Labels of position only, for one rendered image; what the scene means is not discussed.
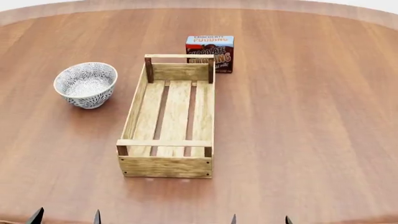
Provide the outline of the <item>wooden slatted crate tray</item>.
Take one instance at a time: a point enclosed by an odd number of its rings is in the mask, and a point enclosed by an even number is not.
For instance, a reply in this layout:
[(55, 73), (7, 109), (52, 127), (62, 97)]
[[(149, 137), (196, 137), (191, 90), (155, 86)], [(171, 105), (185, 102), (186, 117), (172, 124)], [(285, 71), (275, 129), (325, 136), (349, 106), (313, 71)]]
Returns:
[(147, 54), (120, 139), (125, 177), (209, 179), (215, 56)]

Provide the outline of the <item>patterned white blue bowl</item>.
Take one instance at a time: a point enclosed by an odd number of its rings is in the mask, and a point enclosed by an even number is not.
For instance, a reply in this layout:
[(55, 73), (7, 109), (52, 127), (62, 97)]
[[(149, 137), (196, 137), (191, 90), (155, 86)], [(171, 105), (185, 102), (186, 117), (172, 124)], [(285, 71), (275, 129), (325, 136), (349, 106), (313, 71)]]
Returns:
[(92, 110), (102, 106), (114, 92), (117, 70), (107, 63), (86, 62), (60, 72), (53, 81), (55, 91), (73, 106)]

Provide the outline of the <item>chocolate pudding box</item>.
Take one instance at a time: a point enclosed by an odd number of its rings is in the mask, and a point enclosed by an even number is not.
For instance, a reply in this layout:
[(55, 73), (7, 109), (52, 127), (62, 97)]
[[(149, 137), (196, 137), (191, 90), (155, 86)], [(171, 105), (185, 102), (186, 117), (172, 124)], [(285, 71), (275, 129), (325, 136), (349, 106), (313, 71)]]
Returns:
[(233, 36), (188, 36), (185, 49), (186, 54), (189, 55), (214, 55), (215, 70), (217, 73), (233, 72)]

